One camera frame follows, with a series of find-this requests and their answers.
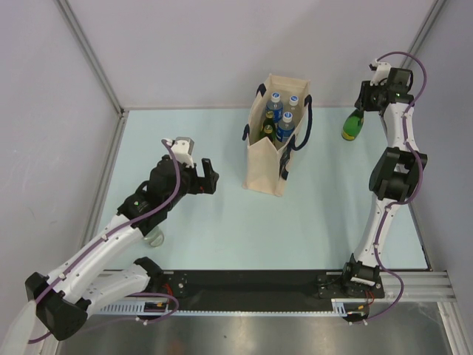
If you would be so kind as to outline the green glass bottle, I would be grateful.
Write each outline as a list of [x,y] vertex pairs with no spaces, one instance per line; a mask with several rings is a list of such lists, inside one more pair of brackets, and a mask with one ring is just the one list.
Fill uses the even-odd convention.
[[355,109],[349,114],[343,124],[341,136],[346,141],[354,141],[360,134],[364,125],[364,111]]

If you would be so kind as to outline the clear short glass bottle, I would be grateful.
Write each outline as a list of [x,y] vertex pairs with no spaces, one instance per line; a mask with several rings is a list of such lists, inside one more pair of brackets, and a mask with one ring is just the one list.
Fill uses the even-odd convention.
[[161,229],[155,229],[147,234],[143,239],[150,247],[157,248],[163,244],[165,237]]

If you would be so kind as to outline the clear unlabelled water bottle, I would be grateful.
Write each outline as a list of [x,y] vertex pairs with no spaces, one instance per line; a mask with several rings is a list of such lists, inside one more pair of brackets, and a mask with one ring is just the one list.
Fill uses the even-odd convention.
[[296,115],[300,111],[298,96],[292,95],[290,97],[289,104],[288,104],[288,111],[291,112],[292,115]]

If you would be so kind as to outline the green bottle yellow label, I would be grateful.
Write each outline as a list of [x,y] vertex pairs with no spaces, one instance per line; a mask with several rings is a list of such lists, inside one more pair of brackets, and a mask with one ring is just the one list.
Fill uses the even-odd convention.
[[259,133],[259,139],[267,138],[271,143],[276,140],[276,133],[271,124],[264,125]]

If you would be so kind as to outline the green bottle orange label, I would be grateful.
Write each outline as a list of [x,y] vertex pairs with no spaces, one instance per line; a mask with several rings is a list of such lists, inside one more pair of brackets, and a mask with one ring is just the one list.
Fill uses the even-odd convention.
[[275,127],[274,124],[274,112],[273,111],[267,111],[265,113],[265,119],[263,121],[263,127],[271,126],[272,128]]

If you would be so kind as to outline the blue label water bottle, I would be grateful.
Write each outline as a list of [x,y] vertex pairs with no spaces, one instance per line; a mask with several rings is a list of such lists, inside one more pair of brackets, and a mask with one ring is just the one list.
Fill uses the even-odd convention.
[[281,94],[279,92],[273,92],[270,96],[270,99],[266,103],[265,111],[272,113],[273,122],[275,124],[281,120],[283,108]]
[[291,112],[285,112],[282,118],[278,122],[276,129],[276,138],[280,143],[286,143],[289,137],[292,135],[295,129],[295,123],[293,121],[293,114]]

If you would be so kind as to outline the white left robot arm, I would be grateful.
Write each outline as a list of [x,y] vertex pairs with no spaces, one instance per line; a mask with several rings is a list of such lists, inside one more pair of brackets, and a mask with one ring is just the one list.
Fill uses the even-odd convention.
[[36,302],[36,316],[57,340],[76,334],[102,307],[133,294],[170,293],[163,270],[148,257],[108,281],[96,279],[105,265],[128,247],[149,236],[186,195],[212,195],[219,175],[208,158],[204,175],[164,155],[143,181],[118,207],[109,225],[76,255],[48,275],[31,274],[27,297]]

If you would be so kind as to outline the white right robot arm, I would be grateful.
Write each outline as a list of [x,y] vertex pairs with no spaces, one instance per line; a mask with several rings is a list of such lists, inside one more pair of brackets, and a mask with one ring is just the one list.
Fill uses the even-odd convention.
[[370,69],[374,75],[362,82],[351,117],[360,121],[365,112],[377,112],[384,123],[387,147],[370,175],[372,204],[363,237],[341,276],[341,289],[350,297],[362,297],[380,286],[380,261],[390,225],[397,210],[414,197],[428,161],[413,132],[412,71],[387,62]]

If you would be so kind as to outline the beige canvas tote bag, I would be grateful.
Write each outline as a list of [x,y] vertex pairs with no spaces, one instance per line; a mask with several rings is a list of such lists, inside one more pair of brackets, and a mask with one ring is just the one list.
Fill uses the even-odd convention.
[[[299,97],[300,111],[293,115],[295,129],[286,143],[278,142],[277,138],[274,143],[267,138],[259,139],[265,119],[266,103],[273,92],[281,94],[283,112],[288,111],[292,95]],[[256,90],[248,123],[243,131],[242,139],[247,147],[247,172],[243,187],[281,197],[284,194],[293,154],[308,143],[312,123],[310,81],[270,74]]]

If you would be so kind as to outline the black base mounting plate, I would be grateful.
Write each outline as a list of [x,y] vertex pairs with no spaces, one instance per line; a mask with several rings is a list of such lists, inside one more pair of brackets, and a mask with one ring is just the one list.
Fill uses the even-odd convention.
[[343,283],[341,272],[323,270],[174,270],[163,271],[151,278],[144,291],[154,293],[170,291],[181,299],[196,302],[210,297],[222,299],[267,300],[282,297],[307,302],[310,298],[365,300],[384,297],[380,280],[368,287]]

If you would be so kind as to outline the right aluminium frame post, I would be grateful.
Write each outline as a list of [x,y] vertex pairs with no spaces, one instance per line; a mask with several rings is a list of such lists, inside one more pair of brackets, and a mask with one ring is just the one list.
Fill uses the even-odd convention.
[[450,1],[447,0],[436,0],[432,2],[432,6],[429,8],[424,20],[421,22],[421,25],[412,43],[410,44],[409,49],[406,52],[397,50],[388,52],[376,58],[377,61],[381,61],[382,59],[390,57],[392,55],[402,55],[404,57],[404,60],[401,62],[402,68],[409,69],[413,63],[416,63],[416,65],[421,69],[423,81],[418,94],[415,96],[413,102],[411,103],[412,107],[415,105],[416,101],[422,96],[427,82],[426,68],[423,62],[420,60],[419,53],[423,48],[424,44],[426,43],[429,34],[433,31],[443,11],[447,8],[447,5],[449,3]]

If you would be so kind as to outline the aluminium frame post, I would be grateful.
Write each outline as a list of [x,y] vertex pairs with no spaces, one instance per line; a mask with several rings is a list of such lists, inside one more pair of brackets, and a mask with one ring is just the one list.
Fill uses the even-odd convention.
[[404,57],[404,60],[401,62],[402,68],[409,69],[413,63],[416,63],[416,65],[421,69],[423,81],[418,94],[415,96],[413,102],[411,103],[412,107],[415,105],[416,101],[422,96],[427,82],[426,68],[423,62],[420,60],[419,53],[423,48],[424,44],[426,43],[429,34],[433,31],[443,11],[447,8],[447,5],[449,3],[450,1],[447,0],[436,0],[432,2],[432,6],[429,8],[424,20],[421,22],[421,25],[412,43],[410,44],[409,49],[406,52],[397,50],[388,52],[376,58],[377,61],[381,61],[382,59],[390,57],[392,55],[402,55]]
[[55,0],[55,5],[57,6],[60,14],[62,15],[66,25],[68,26],[72,37],[75,39],[80,51],[83,54],[84,59],[89,65],[93,75],[96,77],[99,86],[103,90],[106,98],[109,103],[112,105],[113,110],[121,116],[124,113],[124,108],[119,102],[119,99],[110,84],[109,79],[101,65],[95,51],[92,48],[92,45],[89,42],[89,39],[84,32],[83,27],[81,26],[78,17],[76,16],[74,10],[72,9],[71,4],[67,0]]

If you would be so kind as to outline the left aluminium frame post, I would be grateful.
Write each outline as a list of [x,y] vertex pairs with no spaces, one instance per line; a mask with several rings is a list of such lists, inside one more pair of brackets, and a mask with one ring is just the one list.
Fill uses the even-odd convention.
[[124,108],[119,102],[119,99],[110,84],[109,79],[101,65],[95,51],[92,48],[92,45],[89,42],[89,39],[84,32],[83,27],[81,26],[78,17],[76,16],[74,10],[72,9],[71,4],[67,0],[55,0],[55,5],[57,6],[60,14],[62,15],[66,25],[68,26],[72,37],[75,39],[80,51],[83,54],[84,59],[89,65],[93,75],[96,77],[99,86],[103,90],[106,98],[109,103],[112,105],[113,110],[121,116],[124,113]]

